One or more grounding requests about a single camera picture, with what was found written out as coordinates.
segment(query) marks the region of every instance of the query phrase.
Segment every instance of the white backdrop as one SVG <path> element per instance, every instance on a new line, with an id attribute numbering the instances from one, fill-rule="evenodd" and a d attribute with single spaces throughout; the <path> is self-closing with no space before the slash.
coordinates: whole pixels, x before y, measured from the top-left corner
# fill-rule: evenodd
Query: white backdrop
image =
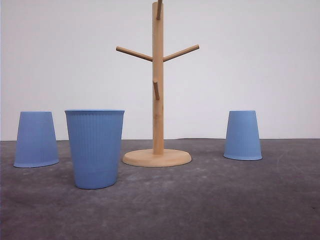
<path id="1" fill-rule="evenodd" d="M 123 139 L 152 138 L 152 0 L 2 0 L 1 140 L 20 111 L 124 109 Z M 319 0 L 166 0 L 165 130 L 225 138 L 229 110 L 256 110 L 261 138 L 320 138 Z"/>

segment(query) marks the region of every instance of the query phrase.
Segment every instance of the wooden arm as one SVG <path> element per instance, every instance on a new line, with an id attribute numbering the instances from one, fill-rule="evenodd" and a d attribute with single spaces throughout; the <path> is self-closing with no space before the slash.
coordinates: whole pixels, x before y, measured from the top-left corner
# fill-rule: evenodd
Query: wooden arm
<path id="1" fill-rule="evenodd" d="M 141 59 L 148 60 L 148 61 L 152 62 L 152 57 L 151 56 L 142 54 L 140 52 L 132 51 L 132 50 L 126 49 L 124 47 L 120 47 L 120 46 L 117 46 L 115 48 L 115 50 L 118 51 L 118 52 L 122 52 L 124 54 L 129 54 L 131 56 L 135 56 L 137 58 L 141 58 Z"/>
<path id="2" fill-rule="evenodd" d="M 161 8 L 162 8 L 162 0 L 158 0 L 158 7 L 156 9 L 156 19 L 157 20 L 160 20 Z"/>
<path id="3" fill-rule="evenodd" d="M 163 61 L 166 62 L 166 61 L 168 61 L 168 60 L 174 59 L 174 58 L 179 57 L 179 56 L 181 56 L 181 55 L 190 53 L 190 52 L 192 52 L 192 51 L 194 51 L 194 50 L 197 50 L 197 49 L 199 49 L 199 48 L 200 48 L 200 47 L 199 47 L 198 44 L 197 44 L 197 45 L 194 45 L 194 46 L 191 46 L 191 47 L 188 47 L 188 48 L 183 49 L 183 50 L 181 50 L 181 51 L 178 51 L 178 52 L 176 52 L 176 53 L 174 53 L 174 54 L 171 54 L 171 55 L 169 55 L 169 56 L 165 56 L 165 57 L 163 58 Z"/>

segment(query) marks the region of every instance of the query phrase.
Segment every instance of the blue plastic cup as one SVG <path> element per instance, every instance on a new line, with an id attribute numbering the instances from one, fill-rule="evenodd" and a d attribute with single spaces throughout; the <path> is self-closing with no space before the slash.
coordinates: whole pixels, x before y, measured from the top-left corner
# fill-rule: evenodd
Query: blue plastic cup
<path id="1" fill-rule="evenodd" d="M 115 184 L 123 110 L 66 110 L 75 185 L 101 189 Z"/>
<path id="2" fill-rule="evenodd" d="M 35 168 L 58 162 L 52 113 L 50 111 L 22 111 L 13 166 Z"/>
<path id="3" fill-rule="evenodd" d="M 262 159 L 256 111 L 229 112 L 224 156 L 235 160 Z"/>

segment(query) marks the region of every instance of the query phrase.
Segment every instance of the blue cup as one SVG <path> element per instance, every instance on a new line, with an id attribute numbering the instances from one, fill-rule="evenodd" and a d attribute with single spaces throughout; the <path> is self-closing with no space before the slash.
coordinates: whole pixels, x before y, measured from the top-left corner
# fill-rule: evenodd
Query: blue cup
<path id="1" fill-rule="evenodd" d="M 101 189 L 117 180 L 123 110 L 66 110 L 75 185 Z"/>
<path id="2" fill-rule="evenodd" d="M 256 111 L 229 112 L 223 156 L 235 160 L 262 159 Z"/>
<path id="3" fill-rule="evenodd" d="M 22 111 L 13 166 L 35 168 L 58 162 L 52 113 L 50 111 Z"/>

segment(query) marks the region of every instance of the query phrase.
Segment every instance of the concrete floor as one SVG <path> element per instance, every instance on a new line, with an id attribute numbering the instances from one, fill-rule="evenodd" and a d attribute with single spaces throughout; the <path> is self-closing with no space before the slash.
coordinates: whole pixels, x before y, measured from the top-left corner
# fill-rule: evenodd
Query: concrete floor
<path id="1" fill-rule="evenodd" d="M 74 185 L 69 143 L 58 164 L 13 167 L 1 142 L 3 240 L 319 240 L 320 139 L 262 140 L 263 159 L 224 158 L 223 139 L 166 140 L 192 162 L 144 168 L 119 164 L 117 183 Z M 123 140 L 122 153 L 150 148 Z"/>

